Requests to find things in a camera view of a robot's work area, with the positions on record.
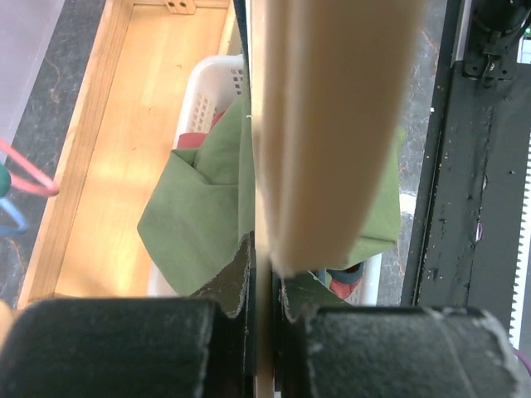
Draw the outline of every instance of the folded cloth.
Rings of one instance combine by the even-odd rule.
[[[151,259],[179,294],[191,294],[216,276],[254,229],[248,92],[243,90],[200,148],[171,152],[140,219],[138,231]],[[393,151],[344,268],[395,245],[400,231],[397,168]]]

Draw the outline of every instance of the white toothed strip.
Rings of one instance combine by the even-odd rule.
[[[515,348],[520,344],[522,332],[522,314],[524,312],[525,282],[528,276],[529,244],[531,242],[531,134],[529,135],[528,164],[525,173],[524,202],[522,205],[522,221],[516,275],[514,276],[513,307],[509,325],[509,340]]]

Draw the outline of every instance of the gray wall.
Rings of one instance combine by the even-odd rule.
[[[0,1],[0,137],[11,143],[65,0]],[[0,153],[0,161],[5,156]]]

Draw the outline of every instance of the gray marble surface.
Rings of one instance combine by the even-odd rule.
[[[76,104],[105,0],[65,0],[12,146],[53,175]],[[22,174],[8,159],[8,169]],[[28,232],[0,238],[0,299],[15,305],[27,271],[46,199],[11,190]]]
[[[417,56],[402,111],[402,127],[407,131],[400,157],[402,230],[397,246],[382,256],[378,290],[381,305],[398,305],[402,294],[445,11],[446,0],[428,0],[418,30]]]

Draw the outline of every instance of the wooden edge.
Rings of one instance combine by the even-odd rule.
[[[235,56],[241,53],[241,38],[236,22],[234,2],[231,0],[227,9],[225,26],[223,27],[222,39],[219,45],[220,55]]]
[[[167,6],[169,2],[178,5],[180,0],[132,0],[134,5],[139,6]],[[186,0],[184,3],[195,2],[195,7],[200,8],[228,8],[231,0]]]
[[[61,193],[46,204],[18,308],[54,295],[132,11],[130,0],[105,4],[57,165]]]

